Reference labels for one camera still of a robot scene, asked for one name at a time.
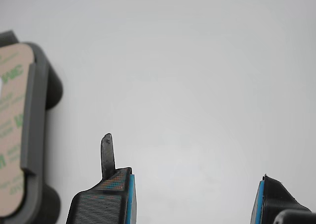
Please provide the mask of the black gripper finger with scraper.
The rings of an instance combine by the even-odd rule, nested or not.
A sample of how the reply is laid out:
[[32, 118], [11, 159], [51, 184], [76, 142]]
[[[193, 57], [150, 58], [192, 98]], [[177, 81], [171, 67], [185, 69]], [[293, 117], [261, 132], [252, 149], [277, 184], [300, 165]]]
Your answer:
[[136, 187], [132, 168], [115, 166], [113, 138], [101, 140], [101, 181], [76, 194], [71, 202], [68, 224], [136, 224]]

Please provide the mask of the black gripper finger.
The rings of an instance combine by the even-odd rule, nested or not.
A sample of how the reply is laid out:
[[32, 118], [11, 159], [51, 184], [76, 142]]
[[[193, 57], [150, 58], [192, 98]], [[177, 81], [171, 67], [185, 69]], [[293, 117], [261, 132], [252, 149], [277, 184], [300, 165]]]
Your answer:
[[316, 214], [301, 205], [283, 186], [267, 175], [259, 182], [251, 224], [315, 224]]

